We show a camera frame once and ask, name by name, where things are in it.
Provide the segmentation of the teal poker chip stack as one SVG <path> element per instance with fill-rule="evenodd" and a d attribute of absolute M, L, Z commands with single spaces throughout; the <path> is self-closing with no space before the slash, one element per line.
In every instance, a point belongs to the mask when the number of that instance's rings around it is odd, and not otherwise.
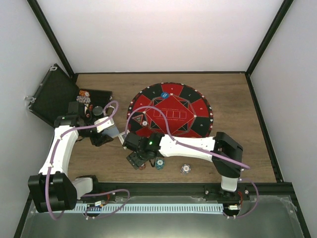
<path fill-rule="evenodd" d="M 164 168 L 164 159 L 156 159 L 155 168 L 161 170 Z"/>

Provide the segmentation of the blue patterned card deck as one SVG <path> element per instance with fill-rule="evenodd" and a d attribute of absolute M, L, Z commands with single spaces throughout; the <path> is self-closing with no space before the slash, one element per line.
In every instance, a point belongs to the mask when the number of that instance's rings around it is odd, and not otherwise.
<path fill-rule="evenodd" d="M 119 130 L 116 126 L 112 126 L 105 129 L 104 133 L 112 138 L 116 138 L 119 135 Z"/>

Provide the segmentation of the blue dealer button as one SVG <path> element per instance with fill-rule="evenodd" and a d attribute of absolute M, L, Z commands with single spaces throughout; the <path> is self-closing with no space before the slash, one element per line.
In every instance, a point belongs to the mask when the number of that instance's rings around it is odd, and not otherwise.
<path fill-rule="evenodd" d="M 169 97 L 169 93 L 162 92 L 160 95 L 163 99 L 167 99 Z"/>

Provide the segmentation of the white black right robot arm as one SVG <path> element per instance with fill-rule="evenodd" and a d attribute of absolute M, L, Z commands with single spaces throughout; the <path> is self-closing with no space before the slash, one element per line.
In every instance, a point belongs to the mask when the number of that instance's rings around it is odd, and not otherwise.
<path fill-rule="evenodd" d="M 164 158 L 189 157 L 212 162 L 221 175 L 220 194 L 230 200 L 238 193 L 238 179 L 242 163 L 243 147 L 224 132 L 214 137 L 170 137 L 168 134 L 152 133 L 149 137 L 132 132 L 119 137 L 123 148 L 129 149 L 128 162 L 135 169 L 144 167 L 147 161 L 156 169 L 164 166 Z"/>

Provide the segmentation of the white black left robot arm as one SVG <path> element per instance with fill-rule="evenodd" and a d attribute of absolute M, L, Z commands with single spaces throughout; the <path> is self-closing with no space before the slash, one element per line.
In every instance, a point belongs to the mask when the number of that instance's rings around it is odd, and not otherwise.
<path fill-rule="evenodd" d="M 54 121 L 54 137 L 47 159 L 37 175 L 30 176 L 28 187 L 39 213 L 72 210 L 84 195 L 90 200 L 100 197 L 101 187 L 95 176 L 81 176 L 74 181 L 68 177 L 69 161 L 78 138 L 91 140 L 98 147 L 113 139 L 105 130 L 114 126 L 112 117 L 118 102 L 90 110 L 85 104 L 70 102 L 68 112 Z"/>

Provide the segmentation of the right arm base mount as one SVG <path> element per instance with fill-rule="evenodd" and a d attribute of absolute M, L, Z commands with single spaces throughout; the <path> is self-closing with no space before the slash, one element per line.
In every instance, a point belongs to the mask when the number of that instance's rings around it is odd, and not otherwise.
<path fill-rule="evenodd" d="M 250 196 L 244 190 L 238 189 L 235 192 L 225 191 L 223 189 L 207 188 L 205 190 L 205 198 L 207 200 L 214 200 L 218 202 L 234 202 L 234 201 L 249 201 Z"/>

